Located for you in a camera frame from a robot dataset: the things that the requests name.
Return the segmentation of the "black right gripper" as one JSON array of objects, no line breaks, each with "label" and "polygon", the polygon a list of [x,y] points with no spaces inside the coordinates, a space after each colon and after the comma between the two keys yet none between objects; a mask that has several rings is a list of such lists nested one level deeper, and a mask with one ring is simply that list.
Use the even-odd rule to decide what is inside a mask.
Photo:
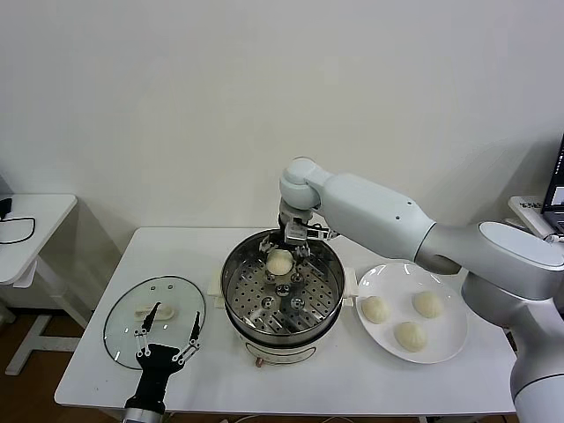
[{"label": "black right gripper", "polygon": [[[293,250],[296,263],[303,263],[310,254],[307,224],[313,218],[311,211],[297,211],[278,215],[280,226],[279,245],[283,249]],[[278,237],[275,234],[266,235],[259,243],[259,252],[268,256],[272,250],[278,248]]]}]

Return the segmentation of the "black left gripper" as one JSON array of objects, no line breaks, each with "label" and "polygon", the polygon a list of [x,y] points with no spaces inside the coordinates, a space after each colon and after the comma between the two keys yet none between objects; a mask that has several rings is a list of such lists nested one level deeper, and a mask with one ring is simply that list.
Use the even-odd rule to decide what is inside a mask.
[{"label": "black left gripper", "polygon": [[164,397],[171,375],[182,370],[182,365],[200,349],[201,312],[197,311],[188,343],[180,350],[176,347],[149,344],[148,334],[157,315],[157,301],[145,316],[140,329],[134,331],[137,362],[142,373],[135,394],[126,403],[126,409],[164,411]]}]

